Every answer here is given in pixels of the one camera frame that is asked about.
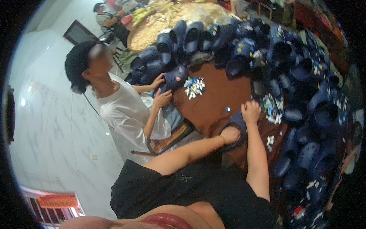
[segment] window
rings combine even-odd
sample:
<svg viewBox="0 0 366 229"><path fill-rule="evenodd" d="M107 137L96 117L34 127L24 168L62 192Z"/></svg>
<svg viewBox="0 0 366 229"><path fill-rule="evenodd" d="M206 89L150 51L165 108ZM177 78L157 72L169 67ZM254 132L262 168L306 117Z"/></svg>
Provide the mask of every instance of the window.
<svg viewBox="0 0 366 229"><path fill-rule="evenodd" d="M83 41L98 40L98 38L87 28L85 28L85 26L83 26L78 20L75 20L71 24L71 26L65 32L64 37L74 45L77 45Z"/></svg>
<svg viewBox="0 0 366 229"><path fill-rule="evenodd" d="M20 187L20 189L31 212L44 228L56 229L65 220L85 215L75 193L43 192L25 187ZM67 204L61 203L62 197L68 200L74 199L75 204L68 207Z"/></svg>

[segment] lips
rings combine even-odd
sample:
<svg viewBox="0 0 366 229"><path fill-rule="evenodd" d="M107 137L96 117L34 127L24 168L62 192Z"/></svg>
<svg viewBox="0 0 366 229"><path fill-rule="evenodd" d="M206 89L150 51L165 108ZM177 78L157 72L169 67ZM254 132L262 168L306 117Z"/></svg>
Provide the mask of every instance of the lips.
<svg viewBox="0 0 366 229"><path fill-rule="evenodd" d="M150 215L141 221L148 224L156 224L164 229L172 229L172 227L176 229L193 229L184 219L166 213Z"/></svg>

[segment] white t-shirt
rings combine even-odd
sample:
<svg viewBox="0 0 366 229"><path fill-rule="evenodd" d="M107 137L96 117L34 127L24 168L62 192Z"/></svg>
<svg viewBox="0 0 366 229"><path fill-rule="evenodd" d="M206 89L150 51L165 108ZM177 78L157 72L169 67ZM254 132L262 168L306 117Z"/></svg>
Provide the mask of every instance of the white t-shirt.
<svg viewBox="0 0 366 229"><path fill-rule="evenodd" d="M131 85L121 78L109 74L112 80L121 84L112 95L97 99L99 115L118 133L125 136L141 152L149 152L147 137L143 133L150 116L154 99L149 93L138 94ZM150 139L166 139L170 137L171 128L159 110Z"/></svg>

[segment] black border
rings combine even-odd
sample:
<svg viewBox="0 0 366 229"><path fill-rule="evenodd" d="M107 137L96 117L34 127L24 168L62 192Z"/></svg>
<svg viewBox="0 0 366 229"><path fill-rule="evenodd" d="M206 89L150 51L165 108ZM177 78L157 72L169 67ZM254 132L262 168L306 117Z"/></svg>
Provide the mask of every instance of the black border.
<svg viewBox="0 0 366 229"><path fill-rule="evenodd" d="M0 17L1 33L0 33L0 88L1 88L1 149L0 149L0 228L39 228L40 224L34 221L24 203L22 196L19 194L19 189L9 161L8 147L6 142L5 131L5 111L8 84L7 67L12 58L12 52L18 42L18 38L22 34L24 26L27 24L33 12L36 11L40 0L2 0L0 1L1 14L6 15ZM336 18L341 22L345 34L349 38L350 46L353 47L353 55L355 62L359 67L361 81L363 86L363 94L365 96L365 48L364 38L365 23L362 21L364 14L364 1L331 1L328 4ZM354 182L354 189L350 194L344 197L346 202L341 210L339 210L339 221L342 228L366 228L362 224L365 221L365 189L366 189L366 139L363 139L363 149L359 162L356 165L355 171L349 176L349 183Z"/></svg>

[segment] stool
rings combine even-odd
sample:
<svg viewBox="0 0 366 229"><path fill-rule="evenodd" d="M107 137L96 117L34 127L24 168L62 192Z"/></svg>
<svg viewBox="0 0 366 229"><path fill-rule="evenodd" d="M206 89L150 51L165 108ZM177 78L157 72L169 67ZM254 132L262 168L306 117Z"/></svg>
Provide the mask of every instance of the stool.
<svg viewBox="0 0 366 229"><path fill-rule="evenodd" d="M184 119L183 122L172 132L169 138L163 140L149 140L147 148L150 152L139 152L132 150L131 153L143 156L160 155L170 149L173 145L180 142L183 138L187 137L194 131L194 129L194 125L189 120Z"/></svg>

